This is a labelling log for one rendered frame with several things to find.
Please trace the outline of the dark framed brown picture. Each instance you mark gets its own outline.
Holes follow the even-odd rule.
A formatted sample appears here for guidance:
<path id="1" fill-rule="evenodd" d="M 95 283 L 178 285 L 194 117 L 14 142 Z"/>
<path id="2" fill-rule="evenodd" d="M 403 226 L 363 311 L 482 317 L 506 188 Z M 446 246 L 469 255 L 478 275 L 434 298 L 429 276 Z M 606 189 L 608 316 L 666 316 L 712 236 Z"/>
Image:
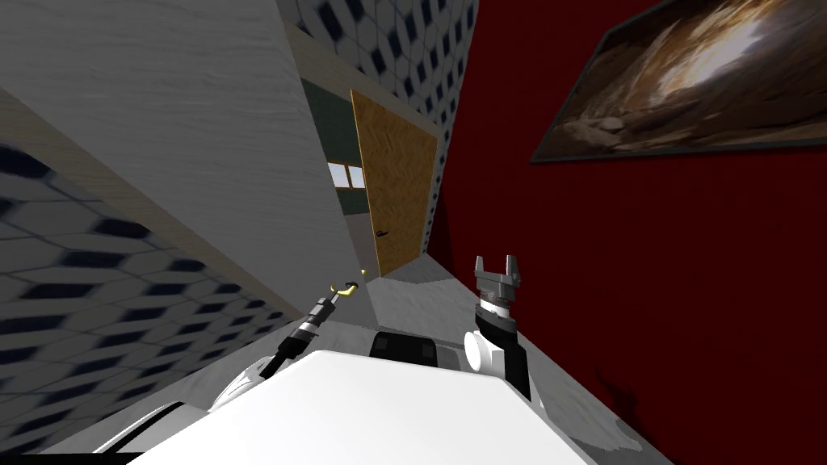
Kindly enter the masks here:
<path id="1" fill-rule="evenodd" d="M 827 145 L 827 0 L 665 0 L 610 29 L 531 162 Z"/>

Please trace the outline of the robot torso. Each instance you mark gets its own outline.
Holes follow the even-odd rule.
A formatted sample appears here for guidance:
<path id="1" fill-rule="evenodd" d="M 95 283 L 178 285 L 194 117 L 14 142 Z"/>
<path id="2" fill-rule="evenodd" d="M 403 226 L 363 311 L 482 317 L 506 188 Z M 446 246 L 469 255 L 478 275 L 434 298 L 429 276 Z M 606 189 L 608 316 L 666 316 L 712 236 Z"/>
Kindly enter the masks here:
<path id="1" fill-rule="evenodd" d="M 317 350 L 129 465 L 596 465 L 468 333 L 468 372 Z"/>

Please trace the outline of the brown wooden door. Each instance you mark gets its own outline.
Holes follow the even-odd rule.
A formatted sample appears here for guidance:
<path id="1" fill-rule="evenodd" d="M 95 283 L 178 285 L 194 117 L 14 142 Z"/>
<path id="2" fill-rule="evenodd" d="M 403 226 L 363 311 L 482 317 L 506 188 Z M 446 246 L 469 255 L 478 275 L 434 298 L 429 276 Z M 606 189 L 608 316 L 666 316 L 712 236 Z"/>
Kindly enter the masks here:
<path id="1" fill-rule="evenodd" d="M 384 276 L 422 253 L 437 139 L 379 103 L 351 90 L 361 167 Z M 376 237 L 376 231 L 389 231 Z"/>

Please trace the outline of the pale grey door leaf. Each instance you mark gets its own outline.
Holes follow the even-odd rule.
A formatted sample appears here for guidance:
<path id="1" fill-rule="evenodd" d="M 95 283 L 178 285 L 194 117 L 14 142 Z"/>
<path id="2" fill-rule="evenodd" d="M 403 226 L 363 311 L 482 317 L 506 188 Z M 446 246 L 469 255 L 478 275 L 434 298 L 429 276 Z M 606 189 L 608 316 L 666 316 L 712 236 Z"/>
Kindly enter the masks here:
<path id="1" fill-rule="evenodd" d="M 302 317 L 376 313 L 275 0 L 0 0 L 0 142 Z"/>

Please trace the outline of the bright window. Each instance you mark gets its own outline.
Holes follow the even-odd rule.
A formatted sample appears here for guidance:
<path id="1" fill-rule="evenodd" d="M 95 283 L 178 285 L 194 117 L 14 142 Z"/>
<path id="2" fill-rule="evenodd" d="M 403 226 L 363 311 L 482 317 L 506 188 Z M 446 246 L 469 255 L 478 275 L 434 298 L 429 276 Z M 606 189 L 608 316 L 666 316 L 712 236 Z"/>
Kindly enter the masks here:
<path id="1" fill-rule="evenodd" d="M 363 167 L 344 163 L 328 164 L 334 186 L 338 190 L 365 190 Z"/>

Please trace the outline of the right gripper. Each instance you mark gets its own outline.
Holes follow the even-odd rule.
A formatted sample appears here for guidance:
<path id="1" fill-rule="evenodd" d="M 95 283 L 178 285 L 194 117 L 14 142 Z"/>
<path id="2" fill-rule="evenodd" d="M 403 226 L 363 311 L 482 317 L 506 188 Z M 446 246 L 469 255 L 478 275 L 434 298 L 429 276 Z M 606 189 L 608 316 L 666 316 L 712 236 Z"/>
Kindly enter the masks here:
<path id="1" fill-rule="evenodd" d="M 495 274 L 485 271 L 484 259 L 476 257 L 475 262 L 476 288 L 481 294 L 489 295 L 495 299 L 514 302 L 515 291 L 520 287 L 521 276 L 518 271 L 516 257 L 506 257 L 506 274 Z"/>

